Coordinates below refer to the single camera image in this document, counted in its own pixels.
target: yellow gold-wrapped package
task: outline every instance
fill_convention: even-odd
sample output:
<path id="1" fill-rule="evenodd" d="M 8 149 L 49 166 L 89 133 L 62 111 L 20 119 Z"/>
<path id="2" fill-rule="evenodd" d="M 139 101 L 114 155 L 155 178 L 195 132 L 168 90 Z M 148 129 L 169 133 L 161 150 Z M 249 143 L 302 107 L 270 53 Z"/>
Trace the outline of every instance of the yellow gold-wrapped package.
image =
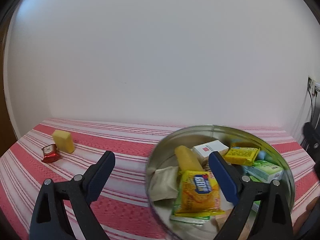
<path id="1" fill-rule="evenodd" d="M 259 151 L 252 147 L 231 147 L 223 158 L 232 164 L 251 166 Z"/>
<path id="2" fill-rule="evenodd" d="M 219 185 L 207 171 L 185 171 L 174 204 L 174 215 L 203 217 L 223 214 L 220 210 Z"/>

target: red candy wrapper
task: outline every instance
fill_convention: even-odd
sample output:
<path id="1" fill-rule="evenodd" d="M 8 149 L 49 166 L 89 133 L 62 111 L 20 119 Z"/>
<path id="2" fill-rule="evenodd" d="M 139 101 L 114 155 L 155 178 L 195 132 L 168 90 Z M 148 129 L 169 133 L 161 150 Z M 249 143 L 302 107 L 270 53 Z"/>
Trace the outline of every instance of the red candy wrapper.
<path id="1" fill-rule="evenodd" d="M 61 158 L 61 156 L 57 153 L 57 147 L 55 144 L 50 144 L 42 148 L 44 158 L 42 160 L 43 163 L 53 163 Z"/>

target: blue object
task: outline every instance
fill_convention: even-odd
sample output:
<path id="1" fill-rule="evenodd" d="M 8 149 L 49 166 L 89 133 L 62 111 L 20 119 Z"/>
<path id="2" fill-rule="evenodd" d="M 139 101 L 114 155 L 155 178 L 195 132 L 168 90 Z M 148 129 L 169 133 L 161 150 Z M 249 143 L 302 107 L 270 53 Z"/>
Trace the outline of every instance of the blue object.
<path id="1" fill-rule="evenodd" d="M 214 153 L 209 155 L 209 167 L 216 178 L 226 200 L 236 206 L 239 202 L 237 185 Z"/>

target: striped tablecloth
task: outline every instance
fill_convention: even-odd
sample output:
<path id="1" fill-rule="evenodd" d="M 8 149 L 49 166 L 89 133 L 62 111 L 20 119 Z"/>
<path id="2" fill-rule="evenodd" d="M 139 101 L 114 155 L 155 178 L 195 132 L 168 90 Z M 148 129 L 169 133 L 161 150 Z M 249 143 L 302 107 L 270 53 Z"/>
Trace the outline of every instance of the striped tablecloth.
<path id="1" fill-rule="evenodd" d="M 165 239 L 148 208 L 144 189 L 147 158 L 156 143 L 181 127 L 87 122 L 51 118 L 23 136 L 0 158 L 0 208 L 22 239 L 28 239 L 33 207 L 41 184 L 70 180 L 98 161 L 105 150 L 116 155 L 116 166 L 91 208 L 110 239 Z M 285 131 L 278 128 L 238 127 L 270 143 L 287 160 L 294 175 L 296 197 L 292 221 L 320 194 L 313 160 Z M 72 133 L 76 150 L 45 164 L 41 148 L 53 143 L 55 129 Z M 84 239 L 70 202 L 67 214 L 77 239 Z"/>

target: yellow sponge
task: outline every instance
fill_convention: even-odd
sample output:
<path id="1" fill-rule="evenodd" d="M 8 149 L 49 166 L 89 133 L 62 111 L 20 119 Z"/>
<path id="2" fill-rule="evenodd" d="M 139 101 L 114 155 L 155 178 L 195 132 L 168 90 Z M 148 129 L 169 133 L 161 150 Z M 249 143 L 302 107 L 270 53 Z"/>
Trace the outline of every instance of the yellow sponge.
<path id="1" fill-rule="evenodd" d="M 75 150 L 71 133 L 61 130 L 55 130 L 52 134 L 54 143 L 60 151 L 72 153 Z"/>
<path id="2" fill-rule="evenodd" d="M 174 149 L 181 171 L 203 171 L 196 154 L 189 148 L 181 145 Z"/>

